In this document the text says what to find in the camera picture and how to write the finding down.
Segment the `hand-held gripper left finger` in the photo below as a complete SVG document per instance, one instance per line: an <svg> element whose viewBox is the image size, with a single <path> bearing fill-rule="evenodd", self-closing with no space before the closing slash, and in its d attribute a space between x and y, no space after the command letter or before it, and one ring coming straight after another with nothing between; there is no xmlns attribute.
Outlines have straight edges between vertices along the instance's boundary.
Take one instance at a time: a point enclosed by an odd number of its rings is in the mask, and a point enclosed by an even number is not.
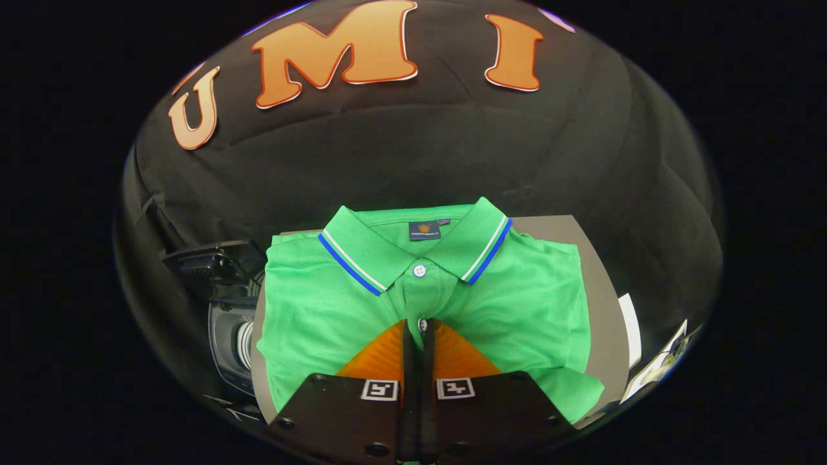
<svg viewBox="0 0 827 465"><path fill-rule="evenodd" d="M399 464L415 456L416 362L408 324L376 336L333 375L312 373L267 435L315 464Z"/></svg>

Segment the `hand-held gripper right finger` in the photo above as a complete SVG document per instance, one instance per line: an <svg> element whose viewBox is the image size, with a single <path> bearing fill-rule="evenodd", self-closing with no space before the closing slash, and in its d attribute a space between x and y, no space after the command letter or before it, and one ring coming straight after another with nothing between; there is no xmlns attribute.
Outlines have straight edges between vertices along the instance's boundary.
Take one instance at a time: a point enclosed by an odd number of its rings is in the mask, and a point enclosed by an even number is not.
<svg viewBox="0 0 827 465"><path fill-rule="evenodd" d="M575 437L528 373L500 371L439 320L421 329L422 463L516 464Z"/></svg>

